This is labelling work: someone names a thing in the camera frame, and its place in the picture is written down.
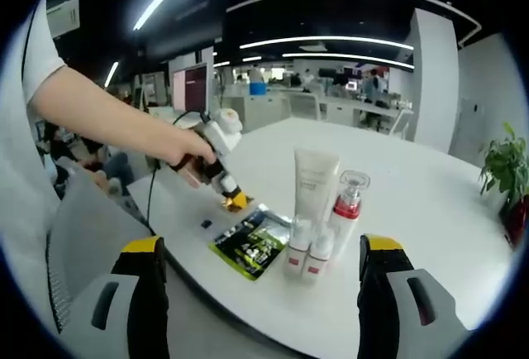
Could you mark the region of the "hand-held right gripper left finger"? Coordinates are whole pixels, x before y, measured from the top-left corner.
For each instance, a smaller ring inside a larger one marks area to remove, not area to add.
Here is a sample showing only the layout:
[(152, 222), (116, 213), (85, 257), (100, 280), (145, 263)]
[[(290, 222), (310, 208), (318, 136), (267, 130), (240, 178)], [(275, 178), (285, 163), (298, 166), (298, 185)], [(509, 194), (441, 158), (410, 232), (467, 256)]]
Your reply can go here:
[(70, 307), (68, 351), (75, 358), (167, 358), (169, 300), (164, 239), (128, 243), (112, 271)]

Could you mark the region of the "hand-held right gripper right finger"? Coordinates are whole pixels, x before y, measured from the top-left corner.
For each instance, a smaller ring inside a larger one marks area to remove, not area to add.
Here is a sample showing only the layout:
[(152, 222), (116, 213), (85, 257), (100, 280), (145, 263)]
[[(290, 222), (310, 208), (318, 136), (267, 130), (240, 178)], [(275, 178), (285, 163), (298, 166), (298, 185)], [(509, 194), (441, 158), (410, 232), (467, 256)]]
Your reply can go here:
[(455, 299), (389, 237), (360, 237), (358, 358), (448, 358), (469, 330)]

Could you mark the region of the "person's left hand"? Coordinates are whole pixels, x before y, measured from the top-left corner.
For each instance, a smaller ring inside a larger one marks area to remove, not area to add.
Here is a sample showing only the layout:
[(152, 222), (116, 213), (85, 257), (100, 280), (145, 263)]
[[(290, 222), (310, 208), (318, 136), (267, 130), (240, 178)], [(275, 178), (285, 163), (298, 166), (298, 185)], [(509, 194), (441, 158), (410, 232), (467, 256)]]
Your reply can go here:
[(203, 182), (202, 172), (199, 170), (201, 162), (211, 165), (216, 160), (210, 144), (196, 132), (177, 127), (169, 129), (164, 161), (190, 186), (197, 188)]

